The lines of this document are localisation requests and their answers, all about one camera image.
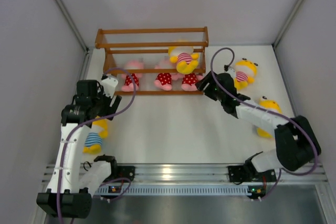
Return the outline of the pink plush toy red dress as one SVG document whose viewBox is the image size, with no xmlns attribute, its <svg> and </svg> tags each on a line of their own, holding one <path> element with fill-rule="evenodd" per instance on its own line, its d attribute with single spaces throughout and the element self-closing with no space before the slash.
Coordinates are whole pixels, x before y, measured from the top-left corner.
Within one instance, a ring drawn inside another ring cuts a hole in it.
<svg viewBox="0 0 336 224">
<path fill-rule="evenodd" d="M 197 91 L 196 84 L 203 79 L 201 74 L 190 73 L 183 77 L 181 88 L 184 91 L 192 92 Z"/>
</svg>

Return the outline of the yellow plush toy pink stripes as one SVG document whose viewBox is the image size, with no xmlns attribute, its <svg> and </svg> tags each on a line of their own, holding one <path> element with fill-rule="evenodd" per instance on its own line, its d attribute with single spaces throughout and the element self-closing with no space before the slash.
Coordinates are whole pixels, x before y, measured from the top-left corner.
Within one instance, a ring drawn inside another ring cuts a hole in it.
<svg viewBox="0 0 336 224">
<path fill-rule="evenodd" d="M 258 72 L 258 63 L 242 58 L 235 63 L 234 85 L 237 90 L 244 89 L 255 82 Z"/>
</svg>

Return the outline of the pink plush toy polka dress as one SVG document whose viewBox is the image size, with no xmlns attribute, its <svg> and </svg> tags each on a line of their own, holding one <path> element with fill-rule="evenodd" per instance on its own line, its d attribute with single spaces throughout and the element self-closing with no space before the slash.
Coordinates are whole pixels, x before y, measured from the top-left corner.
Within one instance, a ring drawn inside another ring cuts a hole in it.
<svg viewBox="0 0 336 224">
<path fill-rule="evenodd" d="M 169 60 L 161 60 L 154 69 L 172 69 L 173 67 L 174 64 L 172 64 Z M 160 72 L 154 80 L 154 85 L 164 91 L 171 91 L 172 81 L 177 79 L 177 73 Z"/>
</svg>

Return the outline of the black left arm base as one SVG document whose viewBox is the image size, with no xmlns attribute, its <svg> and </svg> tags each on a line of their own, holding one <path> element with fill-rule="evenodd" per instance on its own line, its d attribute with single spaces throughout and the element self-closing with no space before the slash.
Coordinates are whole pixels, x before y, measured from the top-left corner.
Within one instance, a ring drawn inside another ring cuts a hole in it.
<svg viewBox="0 0 336 224">
<path fill-rule="evenodd" d="M 135 166 L 128 166 L 128 165 L 118 165 L 116 171 L 116 178 L 127 178 L 130 181 L 134 180 L 135 177 Z"/>
</svg>

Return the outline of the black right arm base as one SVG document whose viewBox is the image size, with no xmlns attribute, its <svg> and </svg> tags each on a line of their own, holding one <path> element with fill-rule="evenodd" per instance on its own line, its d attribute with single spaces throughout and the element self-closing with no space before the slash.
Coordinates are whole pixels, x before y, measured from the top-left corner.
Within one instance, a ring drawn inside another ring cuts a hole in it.
<svg viewBox="0 0 336 224">
<path fill-rule="evenodd" d="M 229 181 L 236 185 L 250 182 L 254 179 L 254 173 L 246 165 L 228 166 Z"/>
</svg>

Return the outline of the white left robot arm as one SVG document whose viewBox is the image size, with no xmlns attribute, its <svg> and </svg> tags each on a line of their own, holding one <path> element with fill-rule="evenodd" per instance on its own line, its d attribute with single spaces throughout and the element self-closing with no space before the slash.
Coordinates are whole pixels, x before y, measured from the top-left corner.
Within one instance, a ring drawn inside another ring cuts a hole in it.
<svg viewBox="0 0 336 224">
<path fill-rule="evenodd" d="M 112 120 L 121 97 L 115 95 L 118 80 L 80 80 L 71 104 L 61 112 L 61 140 L 54 171 L 44 193 L 36 203 L 48 215 L 58 218 L 87 218 L 92 195 L 104 180 L 117 179 L 119 170 L 112 156 L 98 157 L 94 171 L 79 177 L 82 151 L 88 135 L 94 132 L 93 121 Z"/>
</svg>

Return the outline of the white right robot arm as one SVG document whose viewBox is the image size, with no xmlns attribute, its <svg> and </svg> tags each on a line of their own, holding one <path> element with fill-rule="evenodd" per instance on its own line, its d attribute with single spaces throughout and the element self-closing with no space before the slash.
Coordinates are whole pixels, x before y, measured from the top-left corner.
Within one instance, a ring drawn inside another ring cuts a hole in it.
<svg viewBox="0 0 336 224">
<path fill-rule="evenodd" d="M 226 113 L 262 129 L 275 140 L 273 150 L 257 153 L 245 161 L 245 174 L 250 180 L 258 180 L 273 169 L 293 173 L 311 160 L 316 161 L 321 154 L 318 140 L 304 116 L 288 118 L 257 104 L 237 92 L 230 74 L 209 72 L 196 88 L 219 101 Z"/>
</svg>

